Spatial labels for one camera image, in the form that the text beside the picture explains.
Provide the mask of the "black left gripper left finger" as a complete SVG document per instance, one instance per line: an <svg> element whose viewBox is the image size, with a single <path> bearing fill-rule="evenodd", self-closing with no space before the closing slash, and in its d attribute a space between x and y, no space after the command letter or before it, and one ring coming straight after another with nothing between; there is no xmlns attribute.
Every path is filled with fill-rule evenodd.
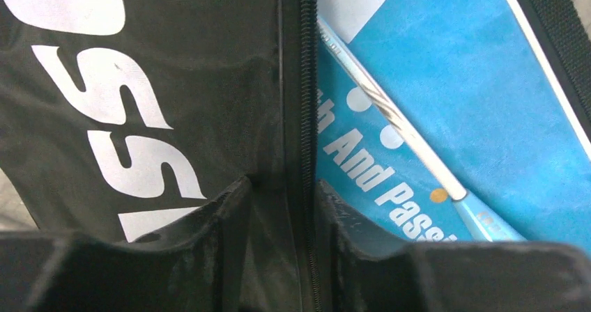
<svg viewBox="0 0 591 312"><path fill-rule="evenodd" d="M2 311L237 311L252 185L133 243L75 232L1 234Z"/></svg>

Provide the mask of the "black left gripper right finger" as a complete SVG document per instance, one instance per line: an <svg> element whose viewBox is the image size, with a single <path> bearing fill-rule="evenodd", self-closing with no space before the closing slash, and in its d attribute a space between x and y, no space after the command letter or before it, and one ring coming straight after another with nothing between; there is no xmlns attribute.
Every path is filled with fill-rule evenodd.
<svg viewBox="0 0 591 312"><path fill-rule="evenodd" d="M549 242L408 242L316 185L329 311L589 311L590 260Z"/></svg>

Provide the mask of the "black racket cover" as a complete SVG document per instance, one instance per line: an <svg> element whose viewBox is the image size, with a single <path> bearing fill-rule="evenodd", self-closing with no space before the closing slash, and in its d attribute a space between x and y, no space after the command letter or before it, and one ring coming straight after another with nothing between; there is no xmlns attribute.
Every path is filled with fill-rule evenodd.
<svg viewBox="0 0 591 312"><path fill-rule="evenodd" d="M1 170L34 231L133 243L252 185L237 311L320 311L316 0L1 0Z"/></svg>

